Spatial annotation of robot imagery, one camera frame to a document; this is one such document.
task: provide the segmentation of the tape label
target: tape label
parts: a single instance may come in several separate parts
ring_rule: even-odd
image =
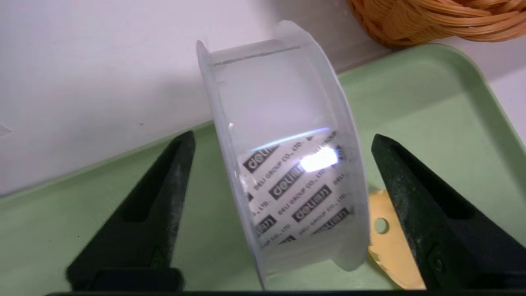
[[[353,215],[346,153],[338,133],[325,131],[238,158],[263,248],[329,231]]]
[[[243,163],[243,166],[246,167],[250,173],[254,173],[278,147],[279,145],[271,146],[254,152],[254,154]]]
[[[300,222],[305,219],[308,214],[310,214],[317,206],[319,206],[322,201],[324,201],[332,193],[331,189],[327,185],[323,185],[320,190],[318,190],[313,197],[300,206],[299,210],[292,214],[292,217],[296,222]]]
[[[341,209],[336,215],[334,215],[329,221],[327,221],[324,225],[322,225],[318,230],[313,232],[312,234],[317,234],[323,231],[331,230],[334,226],[338,225],[341,221],[343,221],[348,215],[351,213],[346,208]]]
[[[268,193],[272,195],[275,200],[283,196],[289,188],[305,173],[305,170],[298,162],[292,167],[279,181],[274,185]]]
[[[271,215],[266,216],[259,224],[256,226],[256,230],[258,232],[258,236],[261,236],[267,230],[269,230],[272,226],[276,225],[276,219],[272,217]]]

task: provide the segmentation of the deli logo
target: deli logo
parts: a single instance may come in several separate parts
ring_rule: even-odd
[[[271,215],[268,215],[265,218],[263,218],[263,220],[256,225],[258,237],[260,237],[263,233],[267,232],[267,230],[274,226],[276,222],[276,219],[274,219],[274,217],[272,217]]]
[[[284,239],[282,242],[280,242],[279,244],[282,244],[282,243],[288,243],[288,242],[291,242],[291,241],[295,241],[296,239],[294,238],[294,236],[292,235],[289,235],[287,236],[286,239]]]
[[[332,193],[331,189],[327,185],[323,185],[313,197],[304,203],[298,211],[292,214],[292,217],[296,222],[300,222],[305,219],[305,217],[310,214],[317,206],[319,206],[322,201],[324,201]]]
[[[278,147],[279,145],[275,145],[254,152],[254,154],[243,163],[243,166],[245,166],[251,174],[254,173]]]
[[[305,170],[298,162],[281,179],[279,179],[278,183],[276,183],[268,193],[270,193],[275,200],[278,200],[304,173]]]
[[[335,151],[336,151],[336,155],[338,156],[339,160],[345,159],[345,151],[343,151],[343,148],[340,145],[336,146]]]
[[[318,230],[313,232],[312,234],[320,233],[323,231],[331,230],[334,226],[336,226],[338,223],[340,223],[345,217],[348,215],[353,214],[354,211],[351,208],[351,211],[347,210],[347,208],[341,209],[336,215],[334,215],[329,221],[327,221],[325,224],[323,224]]]

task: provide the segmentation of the tape roll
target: tape roll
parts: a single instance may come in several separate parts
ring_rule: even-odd
[[[367,255],[369,212],[347,99],[314,39],[290,21],[269,41],[197,54],[221,150],[261,284]]]

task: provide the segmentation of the green tray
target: green tray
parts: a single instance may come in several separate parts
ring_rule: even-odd
[[[370,153],[389,136],[526,245],[526,157],[476,66],[426,45],[340,75],[363,145],[371,188],[383,182]],[[173,265],[187,290],[258,290],[214,127],[194,129],[197,150]],[[65,268],[167,144],[138,148],[0,200],[0,291],[65,291]],[[344,272],[321,262],[270,281],[273,289],[392,289],[368,261]]]

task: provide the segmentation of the orange wicker basket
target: orange wicker basket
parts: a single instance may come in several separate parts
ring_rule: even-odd
[[[498,42],[526,34],[526,0],[347,0],[376,41],[411,46],[449,36]]]

